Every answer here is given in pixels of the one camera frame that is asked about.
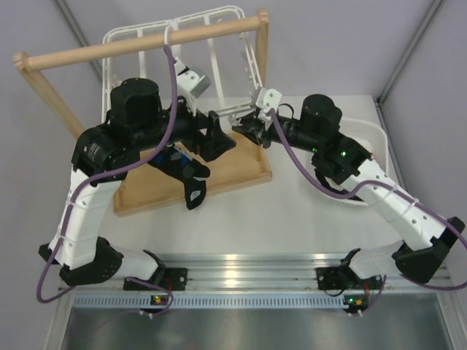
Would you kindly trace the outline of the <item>black blue sports sock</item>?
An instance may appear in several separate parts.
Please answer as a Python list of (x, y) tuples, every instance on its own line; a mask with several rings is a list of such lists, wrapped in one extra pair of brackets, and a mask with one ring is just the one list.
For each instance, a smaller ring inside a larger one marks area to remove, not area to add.
[(147, 164), (183, 184), (188, 210), (202, 204), (207, 194), (207, 179), (210, 177), (207, 166), (175, 144), (164, 147)]

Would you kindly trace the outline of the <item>white plastic clip hanger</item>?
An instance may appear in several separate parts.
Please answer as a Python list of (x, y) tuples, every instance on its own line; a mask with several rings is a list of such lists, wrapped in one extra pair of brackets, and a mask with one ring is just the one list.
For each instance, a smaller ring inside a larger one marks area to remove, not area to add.
[[(240, 7), (228, 5), (173, 19), (114, 28), (104, 36), (103, 42), (109, 44), (162, 34), (167, 26), (172, 30), (191, 29), (244, 17)], [(198, 99), (199, 109), (221, 110), (250, 101), (252, 94), (262, 84), (252, 38), (250, 32), (243, 32), (172, 47), (174, 56), (181, 58), (189, 67), (200, 68), (212, 82)], [(111, 90), (129, 78), (151, 79), (158, 84), (163, 101), (168, 102), (171, 98), (168, 65), (161, 49), (105, 58), (102, 61), (102, 73), (104, 112), (110, 108)]]

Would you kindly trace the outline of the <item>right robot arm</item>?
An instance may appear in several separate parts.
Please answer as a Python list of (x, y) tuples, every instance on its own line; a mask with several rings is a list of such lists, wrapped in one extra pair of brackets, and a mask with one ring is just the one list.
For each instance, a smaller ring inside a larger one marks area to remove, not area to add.
[(317, 190), (338, 200), (358, 197), (401, 237), (394, 244), (353, 249), (323, 277), (331, 277), (339, 289), (394, 275), (435, 289), (429, 282), (451, 248), (466, 242), (464, 222), (443, 218), (399, 187), (364, 146), (340, 131), (342, 111), (331, 98), (307, 96), (298, 119), (279, 115), (279, 105), (275, 90), (266, 91), (250, 113), (230, 118), (233, 131), (264, 148), (280, 143)]

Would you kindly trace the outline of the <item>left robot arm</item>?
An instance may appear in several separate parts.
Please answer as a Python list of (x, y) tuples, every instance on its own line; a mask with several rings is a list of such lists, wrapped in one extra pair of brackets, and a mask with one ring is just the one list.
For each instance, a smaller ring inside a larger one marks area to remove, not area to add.
[(54, 239), (41, 245), (42, 259), (61, 267), (70, 287), (122, 279), (126, 290), (167, 285), (166, 266), (148, 250), (126, 251), (100, 235), (105, 212), (141, 152), (158, 147), (149, 165), (181, 182), (188, 209), (207, 193), (209, 161), (236, 146), (220, 127), (216, 113), (190, 112), (177, 97), (171, 116), (164, 109), (158, 85), (131, 78), (110, 94), (106, 120), (80, 135), (72, 155), (69, 195)]

